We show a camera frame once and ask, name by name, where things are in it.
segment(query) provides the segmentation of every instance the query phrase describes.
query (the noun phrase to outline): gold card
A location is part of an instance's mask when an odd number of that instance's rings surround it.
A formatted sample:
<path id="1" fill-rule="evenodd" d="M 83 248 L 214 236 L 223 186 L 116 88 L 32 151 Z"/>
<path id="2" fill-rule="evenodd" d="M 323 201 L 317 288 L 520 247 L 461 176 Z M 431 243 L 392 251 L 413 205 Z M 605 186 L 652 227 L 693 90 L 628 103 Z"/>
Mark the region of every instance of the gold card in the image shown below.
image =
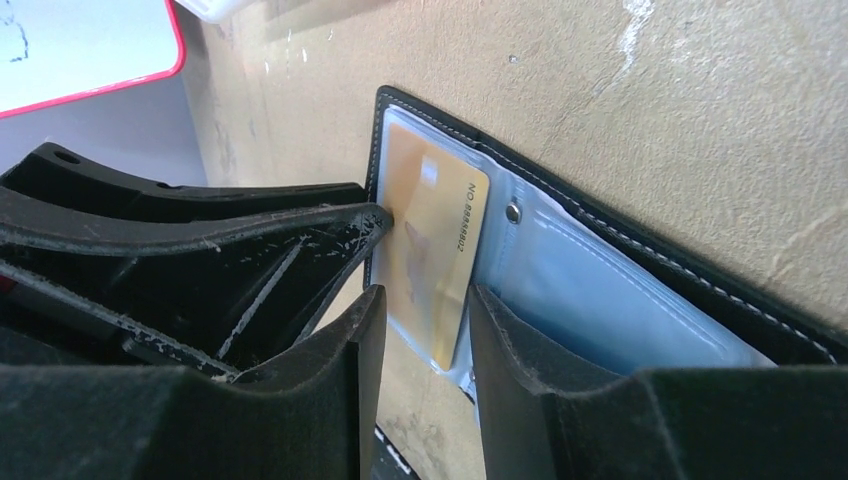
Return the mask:
<path id="1" fill-rule="evenodd" d="M 449 370 L 483 225 L 489 177 L 405 128 L 389 126 L 383 207 L 395 227 L 377 247 L 388 314 Z"/>

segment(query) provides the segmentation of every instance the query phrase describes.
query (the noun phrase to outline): pink trim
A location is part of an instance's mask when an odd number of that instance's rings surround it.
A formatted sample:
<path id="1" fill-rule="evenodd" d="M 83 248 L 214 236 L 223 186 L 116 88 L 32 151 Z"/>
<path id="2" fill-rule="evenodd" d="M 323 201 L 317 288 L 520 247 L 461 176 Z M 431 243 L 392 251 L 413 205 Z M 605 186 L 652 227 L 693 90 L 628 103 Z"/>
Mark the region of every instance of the pink trim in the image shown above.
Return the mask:
<path id="1" fill-rule="evenodd" d="M 104 85 L 102 87 L 93 88 L 91 90 L 86 90 L 83 92 L 73 93 L 64 97 L 53 98 L 50 100 L 45 100 L 43 102 L 33 103 L 32 105 L 6 110 L 5 112 L 0 112 L 0 118 L 11 117 L 12 115 L 18 115 L 21 113 L 27 113 L 33 110 L 38 110 L 40 108 L 53 107 L 63 103 L 73 102 L 74 100 L 80 100 L 94 95 L 100 95 L 101 93 L 115 92 L 127 87 L 138 85 L 140 83 L 153 82 L 156 80 L 162 80 L 164 78 L 176 75 L 180 70 L 182 70 L 183 65 L 185 64 L 185 42 L 183 41 L 183 35 L 180 31 L 180 25 L 179 22 L 177 22 L 177 13 L 174 10 L 174 4 L 171 3 L 171 0 L 165 0 L 165 8 L 168 10 L 168 17 L 170 17 L 171 19 L 171 26 L 174 28 L 174 37 L 176 37 L 177 39 L 177 61 L 176 63 L 174 63 L 173 67 L 163 72 L 152 73 L 150 75 L 145 75 L 138 78 L 131 78 L 129 80 L 113 83 L 111 85 Z"/>

